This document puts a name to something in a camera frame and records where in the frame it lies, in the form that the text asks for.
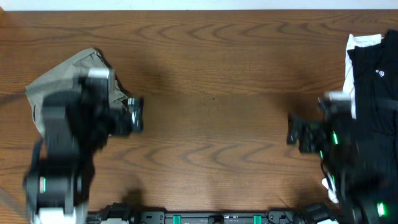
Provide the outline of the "khaki green shorts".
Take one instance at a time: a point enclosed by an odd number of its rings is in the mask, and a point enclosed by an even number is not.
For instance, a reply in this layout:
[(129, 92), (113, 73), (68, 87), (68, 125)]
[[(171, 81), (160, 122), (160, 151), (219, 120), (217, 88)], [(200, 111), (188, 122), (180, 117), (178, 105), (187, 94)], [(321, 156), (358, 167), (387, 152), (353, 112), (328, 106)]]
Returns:
[(109, 70), (114, 82), (113, 91), (109, 94), (109, 107), (115, 110), (126, 109), (123, 101), (127, 99), (127, 96), (119, 88), (113, 69), (106, 64), (98, 50), (88, 48), (66, 59), (26, 86), (25, 94), (31, 106), (32, 119), (41, 136), (45, 135), (41, 113), (44, 98), (58, 91), (78, 90), (80, 87), (77, 79), (86, 76), (91, 69)]

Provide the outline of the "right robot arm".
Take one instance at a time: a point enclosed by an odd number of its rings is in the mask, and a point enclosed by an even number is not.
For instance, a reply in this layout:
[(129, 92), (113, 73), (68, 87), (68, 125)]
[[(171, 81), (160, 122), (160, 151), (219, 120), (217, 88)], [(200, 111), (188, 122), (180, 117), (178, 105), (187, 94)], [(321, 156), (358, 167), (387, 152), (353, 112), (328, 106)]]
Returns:
[(317, 154), (339, 223), (397, 223), (397, 133), (351, 116), (349, 101), (321, 100), (321, 119), (287, 117), (287, 144)]

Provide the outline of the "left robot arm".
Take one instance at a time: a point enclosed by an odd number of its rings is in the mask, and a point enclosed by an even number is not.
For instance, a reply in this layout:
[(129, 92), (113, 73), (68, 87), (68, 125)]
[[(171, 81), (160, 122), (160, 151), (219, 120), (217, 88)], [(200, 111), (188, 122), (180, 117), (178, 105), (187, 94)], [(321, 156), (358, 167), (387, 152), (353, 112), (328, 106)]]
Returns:
[(130, 98), (127, 109), (112, 109), (110, 88), (107, 78), (79, 77), (71, 89), (45, 96), (45, 134), (34, 147), (24, 177), (31, 223), (84, 223), (95, 152), (110, 136), (142, 131), (144, 100)]

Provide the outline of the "black garment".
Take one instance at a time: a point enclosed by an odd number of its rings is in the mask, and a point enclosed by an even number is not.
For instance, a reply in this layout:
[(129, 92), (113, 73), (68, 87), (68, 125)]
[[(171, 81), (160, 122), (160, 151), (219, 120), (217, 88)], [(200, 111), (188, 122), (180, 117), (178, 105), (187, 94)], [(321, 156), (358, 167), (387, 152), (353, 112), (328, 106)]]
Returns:
[(373, 130), (397, 133), (397, 31), (389, 30), (382, 37), (380, 44), (348, 50), (356, 118)]

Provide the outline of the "white garment under pile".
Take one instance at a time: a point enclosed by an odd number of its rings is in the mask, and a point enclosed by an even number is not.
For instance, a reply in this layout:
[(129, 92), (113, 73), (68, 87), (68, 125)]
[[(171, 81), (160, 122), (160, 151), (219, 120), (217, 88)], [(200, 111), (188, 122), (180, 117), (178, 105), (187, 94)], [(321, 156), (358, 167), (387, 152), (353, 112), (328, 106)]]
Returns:
[[(345, 82), (343, 85), (343, 92), (349, 93), (351, 97), (351, 115), (356, 118), (356, 103), (355, 103), (355, 87), (354, 87), (354, 76), (353, 76), (353, 63), (348, 55), (348, 50), (353, 50), (355, 47), (369, 47), (376, 44), (380, 44), (383, 39), (381, 34), (357, 36), (350, 34), (346, 44), (346, 56), (345, 56)], [(323, 186), (328, 190), (329, 199), (333, 203), (338, 203), (336, 196), (336, 184), (334, 177), (327, 173), (326, 177), (322, 180)]]

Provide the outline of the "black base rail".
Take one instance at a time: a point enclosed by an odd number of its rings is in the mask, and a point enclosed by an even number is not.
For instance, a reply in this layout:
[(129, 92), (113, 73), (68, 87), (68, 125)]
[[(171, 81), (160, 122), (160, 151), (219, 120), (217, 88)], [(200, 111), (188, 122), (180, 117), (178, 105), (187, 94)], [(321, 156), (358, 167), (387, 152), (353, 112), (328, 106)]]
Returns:
[(338, 224), (336, 215), (324, 204), (316, 203), (295, 210), (273, 208), (260, 212), (168, 212), (138, 211), (114, 203), (98, 212), (90, 212), (85, 224)]

